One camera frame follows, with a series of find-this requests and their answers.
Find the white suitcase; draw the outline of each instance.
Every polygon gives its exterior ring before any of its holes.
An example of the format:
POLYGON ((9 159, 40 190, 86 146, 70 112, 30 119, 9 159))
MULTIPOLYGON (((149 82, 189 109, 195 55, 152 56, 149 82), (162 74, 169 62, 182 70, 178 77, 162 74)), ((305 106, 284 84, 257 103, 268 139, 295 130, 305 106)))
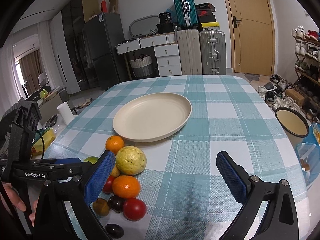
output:
POLYGON ((198 30, 177 31, 182 75, 202 75, 198 30))

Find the teal suitcase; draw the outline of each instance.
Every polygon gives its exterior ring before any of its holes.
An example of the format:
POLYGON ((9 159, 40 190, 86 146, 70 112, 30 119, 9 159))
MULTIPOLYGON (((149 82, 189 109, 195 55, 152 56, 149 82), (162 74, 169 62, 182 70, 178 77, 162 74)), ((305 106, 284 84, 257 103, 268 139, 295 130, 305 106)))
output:
POLYGON ((173 0, 178 18, 178 28, 198 29, 198 17, 194 0, 173 0))

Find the slipper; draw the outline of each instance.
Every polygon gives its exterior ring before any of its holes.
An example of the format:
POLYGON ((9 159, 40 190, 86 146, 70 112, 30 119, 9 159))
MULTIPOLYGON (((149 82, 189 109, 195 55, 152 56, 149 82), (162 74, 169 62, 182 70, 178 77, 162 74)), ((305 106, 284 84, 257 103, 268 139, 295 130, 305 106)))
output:
POLYGON ((81 105, 77 105, 76 106, 77 109, 81 109, 81 108, 84 108, 84 107, 85 107, 85 104, 81 104, 81 105))
POLYGON ((85 100, 85 106, 88 106, 92 103, 92 98, 88 98, 85 100))

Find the suitcase handle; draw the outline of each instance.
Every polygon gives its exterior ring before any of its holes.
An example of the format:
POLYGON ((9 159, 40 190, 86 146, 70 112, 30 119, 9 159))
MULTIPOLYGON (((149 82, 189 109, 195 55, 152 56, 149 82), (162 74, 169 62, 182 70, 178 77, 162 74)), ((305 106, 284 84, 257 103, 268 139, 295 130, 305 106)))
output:
POLYGON ((191 12, 190 4, 189 2, 183 2, 184 11, 185 12, 191 12))
POLYGON ((218 61, 220 59, 220 54, 219 54, 219 51, 217 50, 214 50, 214 52, 217 53, 217 58, 214 59, 214 61, 218 61))

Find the blue and white tablecloth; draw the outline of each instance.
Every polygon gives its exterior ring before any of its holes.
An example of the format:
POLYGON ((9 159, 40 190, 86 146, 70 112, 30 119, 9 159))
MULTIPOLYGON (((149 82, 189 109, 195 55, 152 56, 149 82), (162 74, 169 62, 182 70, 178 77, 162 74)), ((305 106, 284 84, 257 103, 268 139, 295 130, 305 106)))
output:
MULTIPOLYGON (((76 117, 52 143, 45 157, 81 160, 100 156, 115 131, 116 112, 142 95, 173 92, 188 98, 192 114, 173 136, 134 143, 147 156, 137 176, 138 196, 147 214, 132 222, 110 211, 100 222, 124 228, 121 239, 219 239, 241 208, 216 167, 225 150, 249 174, 263 181, 287 179, 296 203, 300 238, 309 230, 306 185, 295 152, 271 109, 252 86, 235 76, 195 75, 124 82, 110 88, 76 117)), ((100 197, 108 199, 103 193, 100 197)), ((254 236, 265 211, 263 203, 247 239, 254 236)), ((75 217, 71 214, 73 224, 75 217)), ((79 236, 83 233, 76 226, 79 236)))

